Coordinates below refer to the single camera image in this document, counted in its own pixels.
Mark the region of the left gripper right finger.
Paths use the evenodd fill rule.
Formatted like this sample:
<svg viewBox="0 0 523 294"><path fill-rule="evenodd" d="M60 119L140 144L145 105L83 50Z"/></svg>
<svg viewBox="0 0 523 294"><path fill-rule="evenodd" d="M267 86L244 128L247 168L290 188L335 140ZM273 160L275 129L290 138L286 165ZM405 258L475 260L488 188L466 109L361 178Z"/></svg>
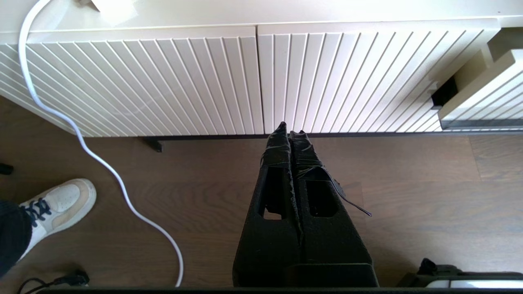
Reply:
<svg viewBox="0 0 523 294"><path fill-rule="evenodd" d="M346 194L319 159L308 135L292 131L290 143L304 261L372 265L368 249L343 204Z"/></svg>

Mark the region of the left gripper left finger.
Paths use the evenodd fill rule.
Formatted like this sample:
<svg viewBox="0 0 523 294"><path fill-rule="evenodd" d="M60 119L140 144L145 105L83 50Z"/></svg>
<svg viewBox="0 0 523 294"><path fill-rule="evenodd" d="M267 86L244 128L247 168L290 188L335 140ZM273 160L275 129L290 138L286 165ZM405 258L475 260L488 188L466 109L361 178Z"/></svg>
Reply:
<svg viewBox="0 0 523 294"><path fill-rule="evenodd" d="M235 287L281 287L300 261L301 227L285 122L269 136L233 263Z"/></svg>

